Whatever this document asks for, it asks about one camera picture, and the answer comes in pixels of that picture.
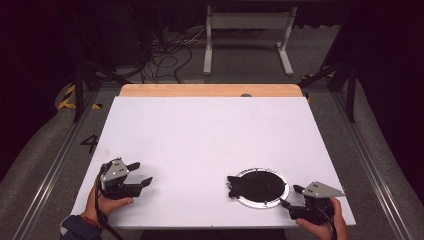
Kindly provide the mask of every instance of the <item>black disc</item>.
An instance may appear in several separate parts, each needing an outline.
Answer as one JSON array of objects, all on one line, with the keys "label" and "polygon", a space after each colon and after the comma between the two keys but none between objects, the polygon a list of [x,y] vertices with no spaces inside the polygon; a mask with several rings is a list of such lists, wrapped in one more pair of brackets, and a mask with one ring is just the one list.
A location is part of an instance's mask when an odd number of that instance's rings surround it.
[{"label": "black disc", "polygon": [[252,194],[248,196],[243,196],[247,200],[252,202],[271,202],[276,199],[279,199],[285,189],[284,181],[276,174],[272,172],[265,171],[253,171],[246,173],[242,178],[249,178],[249,180],[255,180],[258,182],[264,182],[264,191],[262,193]]}]

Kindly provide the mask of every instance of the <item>white table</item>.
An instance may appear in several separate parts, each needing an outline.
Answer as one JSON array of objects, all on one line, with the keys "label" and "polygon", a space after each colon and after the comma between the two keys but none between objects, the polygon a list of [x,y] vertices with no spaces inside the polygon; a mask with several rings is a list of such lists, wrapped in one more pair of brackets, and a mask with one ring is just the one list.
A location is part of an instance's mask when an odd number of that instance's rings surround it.
[{"label": "white table", "polygon": [[[290,185],[313,180],[342,189],[304,97],[116,97],[72,214],[84,210],[100,166],[116,157],[140,162],[127,182],[153,176],[119,209],[119,228],[208,229],[297,226],[281,206],[249,208],[228,197],[227,176],[270,168]],[[343,216],[355,220],[345,197]]]}]

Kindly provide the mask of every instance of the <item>gray carpet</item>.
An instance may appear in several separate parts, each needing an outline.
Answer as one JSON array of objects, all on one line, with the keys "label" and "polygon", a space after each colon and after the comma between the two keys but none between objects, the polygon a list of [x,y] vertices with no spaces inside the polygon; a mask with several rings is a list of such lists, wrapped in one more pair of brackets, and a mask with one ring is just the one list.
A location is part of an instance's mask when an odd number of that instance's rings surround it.
[{"label": "gray carpet", "polygon": [[[294,29],[287,47],[294,76],[284,74],[277,50],[275,49],[278,32],[265,31],[258,36],[243,32],[222,32],[215,34],[212,75],[204,76],[204,44],[190,47],[191,61],[185,65],[178,76],[186,83],[297,83],[305,74],[319,70],[328,48],[337,34],[338,28]],[[178,63],[185,62],[190,53],[182,49],[174,54]],[[160,69],[161,75],[171,77],[158,78],[161,83],[175,82],[172,77],[175,68]],[[120,73],[128,69],[122,67]],[[130,78],[141,82],[140,75]],[[364,170],[361,156],[355,142],[349,135],[342,114],[337,110],[333,95],[322,86],[327,80],[320,80],[314,87],[304,89],[311,95],[311,109],[334,163],[341,182],[347,189],[347,198],[357,221],[349,227],[350,239],[396,239],[386,214],[376,197],[375,190]],[[69,214],[74,198],[82,183],[92,153],[89,146],[80,143],[92,134],[101,135],[113,97],[118,95],[119,86],[114,82],[105,82],[98,93],[95,103],[103,104],[102,109],[91,109],[75,137],[69,155],[47,202],[36,217],[36,223],[28,239],[58,239],[59,224]],[[409,186],[396,160],[390,152],[378,125],[370,110],[361,86],[357,87],[355,119],[364,142],[386,181],[399,212],[415,239],[422,239],[424,230],[424,209],[412,188]],[[58,95],[58,102],[64,91]],[[0,232],[1,239],[12,239],[31,205],[44,177],[54,162],[62,143],[72,126],[75,110],[60,109],[59,113],[27,144],[16,162],[1,182],[0,191]],[[139,239],[142,231],[120,230],[124,239]],[[287,239],[315,239],[300,228],[286,230]],[[114,239],[106,231],[105,239]]]}]

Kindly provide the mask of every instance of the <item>metal stand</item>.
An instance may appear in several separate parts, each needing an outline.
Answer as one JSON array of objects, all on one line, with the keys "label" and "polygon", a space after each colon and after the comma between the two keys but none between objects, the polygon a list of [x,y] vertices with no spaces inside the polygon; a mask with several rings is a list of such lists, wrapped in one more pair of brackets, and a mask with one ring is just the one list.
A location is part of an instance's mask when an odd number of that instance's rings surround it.
[{"label": "metal stand", "polygon": [[283,37],[277,42],[278,53],[286,75],[292,76],[293,69],[287,57],[286,47],[296,16],[296,7],[283,13],[213,13],[211,6],[206,18],[206,52],[203,74],[212,73],[212,29],[282,29]]}]

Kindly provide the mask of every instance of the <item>black circular object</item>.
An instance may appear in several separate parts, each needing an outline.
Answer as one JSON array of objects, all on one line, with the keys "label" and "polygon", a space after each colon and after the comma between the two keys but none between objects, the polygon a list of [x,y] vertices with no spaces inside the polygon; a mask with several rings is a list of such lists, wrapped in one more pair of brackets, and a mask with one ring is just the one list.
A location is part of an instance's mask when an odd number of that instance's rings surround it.
[{"label": "black circular object", "polygon": [[241,203],[254,208],[270,208],[278,205],[280,198],[286,199],[289,185],[286,179],[277,172],[265,168],[247,169],[237,175],[249,181],[260,183],[264,191],[237,198]]}]

